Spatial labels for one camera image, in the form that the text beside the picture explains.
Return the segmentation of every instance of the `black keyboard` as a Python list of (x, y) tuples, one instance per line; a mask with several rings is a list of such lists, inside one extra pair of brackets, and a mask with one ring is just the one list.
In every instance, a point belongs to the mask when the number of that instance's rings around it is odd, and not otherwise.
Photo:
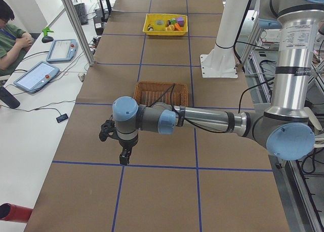
[(81, 25), (88, 23), (88, 17), (86, 13), (86, 6), (84, 3), (74, 5), (77, 16), (79, 17)]

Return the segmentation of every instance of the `red cup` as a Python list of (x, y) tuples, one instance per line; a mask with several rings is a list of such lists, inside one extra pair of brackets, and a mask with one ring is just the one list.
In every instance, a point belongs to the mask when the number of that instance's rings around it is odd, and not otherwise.
[(10, 203), (0, 206), (0, 220), (27, 223), (32, 213), (31, 208), (25, 208)]

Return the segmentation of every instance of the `robotic arm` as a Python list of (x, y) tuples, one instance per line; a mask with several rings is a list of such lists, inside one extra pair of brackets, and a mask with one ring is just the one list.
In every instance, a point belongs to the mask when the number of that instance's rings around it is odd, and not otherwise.
[(138, 130), (172, 134), (176, 126), (185, 125), (216, 133), (234, 132), (255, 140), (283, 160), (300, 159), (312, 151), (315, 135), (307, 126), (304, 103), (318, 24), (324, 19), (324, 0), (261, 0), (259, 18), (268, 28), (273, 28), (275, 20), (282, 25), (271, 106), (263, 115), (163, 103), (138, 106), (131, 97), (118, 98), (112, 106), (112, 117), (101, 126), (99, 136), (101, 141), (108, 137), (119, 141), (123, 147), (121, 164), (129, 163)]

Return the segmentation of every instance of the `lanyard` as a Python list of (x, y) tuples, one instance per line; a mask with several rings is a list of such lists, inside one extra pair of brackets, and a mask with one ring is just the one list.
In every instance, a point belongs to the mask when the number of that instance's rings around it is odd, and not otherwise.
[(2, 33), (6, 34), (7, 36), (9, 36), (10, 38), (12, 38), (14, 41), (16, 40), (16, 37), (14, 37), (12, 34), (10, 34), (10, 33), (6, 32), (6, 31), (4, 31), (3, 29), (0, 29), (0, 31), (1, 31)]

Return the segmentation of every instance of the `woven basket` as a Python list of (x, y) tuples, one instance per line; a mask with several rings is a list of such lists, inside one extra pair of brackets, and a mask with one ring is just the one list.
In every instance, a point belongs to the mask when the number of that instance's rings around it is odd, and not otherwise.
[[(145, 104), (147, 106), (155, 102), (171, 104), (170, 93), (173, 84), (174, 83), (138, 82), (134, 99), (138, 104)], [(188, 90), (185, 84), (175, 83), (172, 92), (172, 103), (174, 105), (188, 106)]]

